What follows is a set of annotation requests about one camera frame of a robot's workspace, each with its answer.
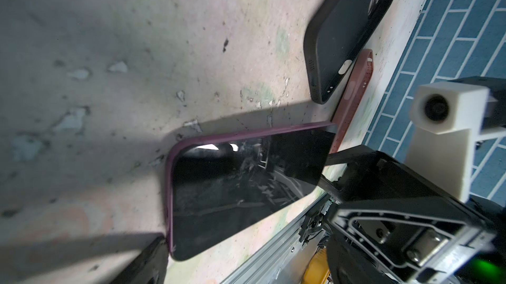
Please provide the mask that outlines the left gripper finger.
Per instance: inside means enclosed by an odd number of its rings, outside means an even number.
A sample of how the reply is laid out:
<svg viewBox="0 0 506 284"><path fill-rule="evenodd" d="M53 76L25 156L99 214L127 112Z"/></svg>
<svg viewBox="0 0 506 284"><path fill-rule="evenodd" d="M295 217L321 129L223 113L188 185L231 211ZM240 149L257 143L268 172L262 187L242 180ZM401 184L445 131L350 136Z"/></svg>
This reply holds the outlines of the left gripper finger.
<svg viewBox="0 0 506 284"><path fill-rule="evenodd" d="M166 278L169 251L166 238L154 239L110 284L158 284Z"/></svg>

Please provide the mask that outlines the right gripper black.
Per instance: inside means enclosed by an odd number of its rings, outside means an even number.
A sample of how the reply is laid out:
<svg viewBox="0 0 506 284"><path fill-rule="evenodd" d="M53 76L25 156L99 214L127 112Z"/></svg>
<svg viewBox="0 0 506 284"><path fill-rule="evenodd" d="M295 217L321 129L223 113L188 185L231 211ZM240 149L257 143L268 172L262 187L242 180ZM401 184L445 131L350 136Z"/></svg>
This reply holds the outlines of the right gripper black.
<svg viewBox="0 0 506 284"><path fill-rule="evenodd" d="M433 283L436 273L451 273L444 283L505 283L505 245L466 202L364 145L325 164L345 166L337 181L318 182L338 203L328 225L346 236L326 245L334 283Z"/></svg>

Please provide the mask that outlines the black phone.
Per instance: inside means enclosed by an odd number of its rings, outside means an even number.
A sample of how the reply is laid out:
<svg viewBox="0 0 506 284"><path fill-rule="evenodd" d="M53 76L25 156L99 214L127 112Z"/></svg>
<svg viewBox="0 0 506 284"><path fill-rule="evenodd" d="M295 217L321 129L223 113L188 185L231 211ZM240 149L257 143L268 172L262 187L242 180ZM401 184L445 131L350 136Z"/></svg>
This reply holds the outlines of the black phone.
<svg viewBox="0 0 506 284"><path fill-rule="evenodd" d="M188 138L167 155L167 244L180 262L311 194L337 127L320 122Z"/></svg>

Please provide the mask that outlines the black phone case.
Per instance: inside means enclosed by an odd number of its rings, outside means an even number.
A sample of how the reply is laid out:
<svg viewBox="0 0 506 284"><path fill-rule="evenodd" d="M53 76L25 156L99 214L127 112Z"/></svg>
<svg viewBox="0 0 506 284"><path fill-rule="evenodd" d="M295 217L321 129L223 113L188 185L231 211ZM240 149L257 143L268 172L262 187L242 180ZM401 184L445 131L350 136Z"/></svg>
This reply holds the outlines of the black phone case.
<svg viewBox="0 0 506 284"><path fill-rule="evenodd" d="M304 59L312 101L323 105L393 0L324 0L306 28Z"/></svg>

